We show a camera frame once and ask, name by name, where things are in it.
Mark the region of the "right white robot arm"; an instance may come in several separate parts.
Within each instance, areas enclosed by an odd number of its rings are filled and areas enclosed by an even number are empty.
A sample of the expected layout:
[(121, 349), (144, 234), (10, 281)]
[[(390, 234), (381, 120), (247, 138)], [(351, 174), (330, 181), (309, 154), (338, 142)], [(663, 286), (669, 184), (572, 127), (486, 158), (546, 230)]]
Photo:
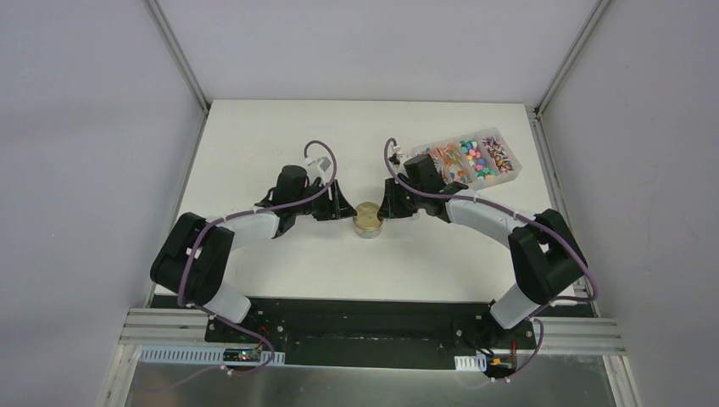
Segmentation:
[(500, 348), (513, 339), (520, 322), (535, 316), (590, 271), (564, 217), (554, 209), (528, 214), (446, 183), (432, 159), (385, 157), (390, 174), (379, 210), (384, 219), (409, 218), (422, 210), (448, 224), (465, 226), (507, 248), (515, 282), (482, 315), (482, 339)]

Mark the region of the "clear plastic jar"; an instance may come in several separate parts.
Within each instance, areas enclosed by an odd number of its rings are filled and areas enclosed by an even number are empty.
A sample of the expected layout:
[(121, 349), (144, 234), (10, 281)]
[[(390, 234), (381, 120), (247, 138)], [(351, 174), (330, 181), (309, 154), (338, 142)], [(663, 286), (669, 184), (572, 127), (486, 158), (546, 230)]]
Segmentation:
[(353, 227), (354, 232), (358, 237), (362, 239), (374, 239), (382, 234), (383, 223), (380, 222), (378, 224), (368, 226), (353, 223)]

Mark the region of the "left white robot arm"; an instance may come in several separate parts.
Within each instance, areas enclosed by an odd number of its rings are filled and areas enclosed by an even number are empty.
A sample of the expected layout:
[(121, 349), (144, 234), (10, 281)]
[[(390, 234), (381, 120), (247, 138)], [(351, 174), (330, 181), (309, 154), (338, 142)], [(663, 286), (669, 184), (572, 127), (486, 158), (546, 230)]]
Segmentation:
[(249, 298), (224, 282), (230, 253), (251, 243), (283, 236), (300, 215), (318, 221), (341, 220), (357, 215), (343, 196), (338, 181), (310, 176), (299, 165), (286, 165), (276, 185), (247, 215), (219, 225), (192, 212), (178, 218), (149, 276), (152, 282), (177, 295), (184, 304), (199, 306), (227, 320), (226, 331), (239, 343), (252, 341), (259, 321), (248, 312)]

